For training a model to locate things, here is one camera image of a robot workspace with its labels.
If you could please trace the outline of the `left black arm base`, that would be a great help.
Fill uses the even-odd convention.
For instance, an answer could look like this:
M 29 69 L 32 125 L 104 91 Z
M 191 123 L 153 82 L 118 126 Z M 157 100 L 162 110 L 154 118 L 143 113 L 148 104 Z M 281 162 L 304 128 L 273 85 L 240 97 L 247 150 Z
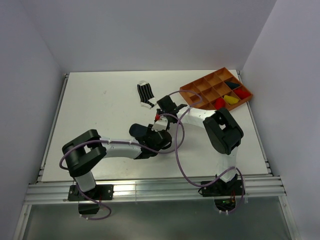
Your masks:
M 92 190 L 84 192 L 84 194 L 95 201 L 110 201 L 113 199 L 114 186 L 112 184 L 98 184 Z M 67 200 L 69 202 L 88 201 L 81 193 L 76 185 L 71 185 Z M 79 203 L 78 212 L 81 215 L 91 216 L 98 213 L 100 206 L 97 203 Z

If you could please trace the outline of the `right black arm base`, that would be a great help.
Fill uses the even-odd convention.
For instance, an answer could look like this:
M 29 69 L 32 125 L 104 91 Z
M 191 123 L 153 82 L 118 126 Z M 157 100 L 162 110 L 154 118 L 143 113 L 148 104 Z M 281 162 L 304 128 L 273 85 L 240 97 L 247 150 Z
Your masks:
M 203 197 L 234 197 L 241 196 L 243 189 L 242 181 L 236 177 L 229 182 L 219 179 L 207 187 L 201 187 L 198 193 Z

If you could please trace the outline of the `black white striped sock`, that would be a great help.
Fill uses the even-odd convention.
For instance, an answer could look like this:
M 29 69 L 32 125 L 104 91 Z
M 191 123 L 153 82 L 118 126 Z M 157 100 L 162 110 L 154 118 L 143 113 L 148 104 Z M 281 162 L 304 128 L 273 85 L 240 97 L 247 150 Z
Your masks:
M 152 109 L 157 105 L 151 85 L 146 81 L 140 81 L 137 84 L 137 92 L 140 98 L 140 105 L 148 109 Z

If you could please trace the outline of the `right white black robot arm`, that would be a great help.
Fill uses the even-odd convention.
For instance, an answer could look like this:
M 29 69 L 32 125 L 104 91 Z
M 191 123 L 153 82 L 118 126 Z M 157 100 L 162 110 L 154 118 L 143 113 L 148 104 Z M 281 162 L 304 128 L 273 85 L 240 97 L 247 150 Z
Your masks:
M 245 183 L 243 174 L 236 167 L 238 147 L 244 137 L 244 132 L 226 108 L 204 110 L 185 104 L 178 106 L 169 95 L 158 100 L 157 104 L 164 115 L 176 117 L 178 125 L 189 124 L 205 129 L 212 147 L 220 154 L 217 177 L 206 184 L 197 184 L 187 177 L 182 168 L 178 153 L 178 132 L 176 132 L 174 154 L 178 168 L 189 184 L 203 189 L 216 185 L 220 194 L 227 195 L 233 190 L 234 182 L 238 178 L 240 178 L 242 184 Z

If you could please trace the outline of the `red Christmas sock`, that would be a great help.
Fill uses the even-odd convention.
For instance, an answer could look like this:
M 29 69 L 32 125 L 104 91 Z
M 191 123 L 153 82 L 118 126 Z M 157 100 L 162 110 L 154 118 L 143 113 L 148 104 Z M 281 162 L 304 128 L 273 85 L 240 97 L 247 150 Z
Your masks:
M 218 98 L 214 103 L 214 108 L 218 111 L 220 109 L 226 108 L 226 102 L 223 98 Z

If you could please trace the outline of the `navy patterned sock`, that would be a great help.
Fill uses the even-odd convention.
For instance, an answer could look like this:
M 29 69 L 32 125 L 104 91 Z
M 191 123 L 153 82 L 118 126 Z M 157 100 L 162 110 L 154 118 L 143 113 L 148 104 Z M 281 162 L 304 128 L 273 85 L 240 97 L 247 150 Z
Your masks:
M 134 123 L 129 128 L 129 134 L 134 138 L 142 138 L 144 137 L 148 132 L 148 127 Z

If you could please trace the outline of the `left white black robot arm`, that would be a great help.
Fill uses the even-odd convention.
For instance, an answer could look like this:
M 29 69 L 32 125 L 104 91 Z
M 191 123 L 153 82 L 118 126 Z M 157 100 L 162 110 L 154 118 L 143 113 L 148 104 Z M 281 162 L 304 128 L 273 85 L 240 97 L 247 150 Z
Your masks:
M 90 129 L 62 147 L 69 175 L 86 200 L 95 198 L 98 193 L 92 169 L 103 158 L 148 159 L 172 144 L 167 130 L 154 131 L 149 126 L 133 124 L 129 134 L 132 140 L 102 139 L 96 129 Z

